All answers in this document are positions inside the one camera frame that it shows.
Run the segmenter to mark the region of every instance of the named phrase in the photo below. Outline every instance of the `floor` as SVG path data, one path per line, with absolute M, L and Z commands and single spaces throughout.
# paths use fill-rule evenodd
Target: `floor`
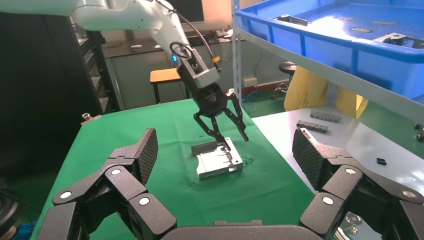
M 283 107 L 284 95 L 281 94 L 275 100 L 271 100 L 271 94 L 272 91 L 263 91 L 253 93 L 248 97 L 250 104 L 244 106 L 244 109 L 251 118 L 285 112 Z M 368 104 L 359 120 L 424 159 L 424 143 L 415 140 L 417 130 L 413 128 L 413 121 L 373 102 Z M 42 209 L 57 174 L 58 171 L 49 171 L 38 172 L 24 177 L 9 178 L 6 181 L 6 185 L 18 192 L 23 200 L 38 209 Z M 37 212 L 24 207 L 19 223 L 33 221 L 38 219 L 38 217 L 39 214 Z

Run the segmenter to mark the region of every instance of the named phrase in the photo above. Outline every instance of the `blue storage box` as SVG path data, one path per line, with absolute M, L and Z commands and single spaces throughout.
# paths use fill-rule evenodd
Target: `blue storage box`
M 282 15 L 309 25 L 274 20 Z M 373 41 L 390 33 L 424 39 L 424 0 L 267 0 L 237 11 L 236 24 L 407 98 L 424 95 L 424 49 Z

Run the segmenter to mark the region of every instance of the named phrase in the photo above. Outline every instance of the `green mat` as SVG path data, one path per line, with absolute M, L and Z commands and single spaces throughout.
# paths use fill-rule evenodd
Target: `green mat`
M 63 163 L 31 239 L 36 239 L 54 194 L 99 170 L 114 149 L 136 143 L 146 128 L 156 129 L 159 142 L 157 162 L 146 186 L 174 214 L 178 226 L 212 225 L 215 220 L 297 225 L 314 194 L 246 114 L 248 142 L 224 114 L 217 122 L 221 133 L 231 138 L 247 165 L 241 172 L 198 179 L 198 159 L 192 155 L 191 146 L 213 138 L 205 135 L 194 121 L 197 111 L 193 100 L 188 99 L 108 114 L 84 125 Z M 91 239 L 134 237 L 113 214 L 91 234 Z

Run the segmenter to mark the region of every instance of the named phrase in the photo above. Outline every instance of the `electrical outlet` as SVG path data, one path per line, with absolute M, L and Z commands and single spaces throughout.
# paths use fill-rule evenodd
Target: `electrical outlet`
M 243 79 L 243 87 L 256 87 L 258 85 L 258 79 L 256 77 L 250 77 Z

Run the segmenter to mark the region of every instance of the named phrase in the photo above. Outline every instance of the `white robotic arm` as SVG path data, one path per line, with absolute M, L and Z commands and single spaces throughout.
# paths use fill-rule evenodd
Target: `white robotic arm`
M 161 3 L 174 9 L 167 1 Z M 0 0 L 0 12 L 72 16 L 89 31 L 148 30 L 171 54 L 172 42 L 189 44 L 175 13 L 148 0 Z
M 194 119 L 202 129 L 229 148 L 215 120 L 217 115 L 225 113 L 237 125 L 243 138 L 248 140 L 236 95 L 222 92 L 217 84 L 220 78 L 218 69 L 208 69 L 197 51 L 191 48 L 179 16 L 167 1 L 0 0 L 0 12 L 71 16 L 81 28 L 89 31 L 148 30 L 164 51 L 179 57 L 177 71 L 199 107 Z M 228 100 L 232 100 L 236 115 L 228 110 Z M 200 116 L 211 118 L 213 130 Z

